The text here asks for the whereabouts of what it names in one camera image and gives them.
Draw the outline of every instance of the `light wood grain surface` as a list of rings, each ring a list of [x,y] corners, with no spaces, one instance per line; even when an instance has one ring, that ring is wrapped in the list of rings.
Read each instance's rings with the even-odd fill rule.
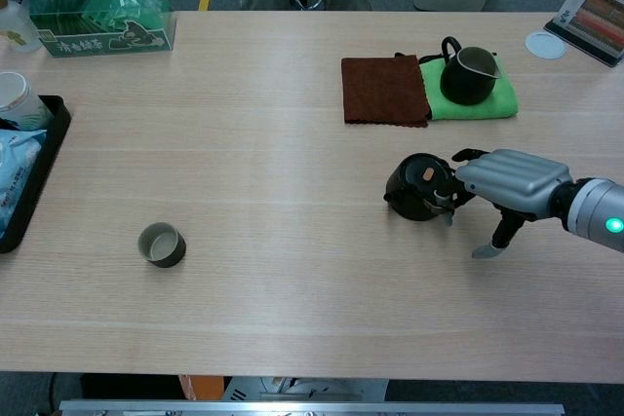
[[[0,258],[0,368],[624,382],[624,257],[529,224],[470,252],[498,212],[448,229],[388,210],[407,155],[515,148],[624,182],[624,67],[533,57],[546,14],[184,13],[175,50],[23,56],[69,133],[21,247]],[[343,123],[340,59],[498,51],[518,117],[427,129]],[[137,252],[168,221],[170,270]]]

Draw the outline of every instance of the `robotic arm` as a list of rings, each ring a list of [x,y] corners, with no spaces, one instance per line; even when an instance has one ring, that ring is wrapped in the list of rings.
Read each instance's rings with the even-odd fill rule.
[[[402,165],[416,165],[410,158]],[[574,181],[566,165],[514,150],[465,149],[452,159],[468,163],[454,173],[449,170],[447,177],[430,177],[432,169],[424,168],[422,180],[412,177],[417,183],[410,187],[405,181],[402,189],[418,197],[432,213],[448,217],[475,196],[492,202],[502,219],[491,242],[477,248],[473,257],[498,255],[525,222],[551,217],[560,218],[571,234],[624,251],[624,187],[600,178]],[[437,186],[427,190],[426,178]],[[396,198],[387,191],[386,200],[393,205]]]

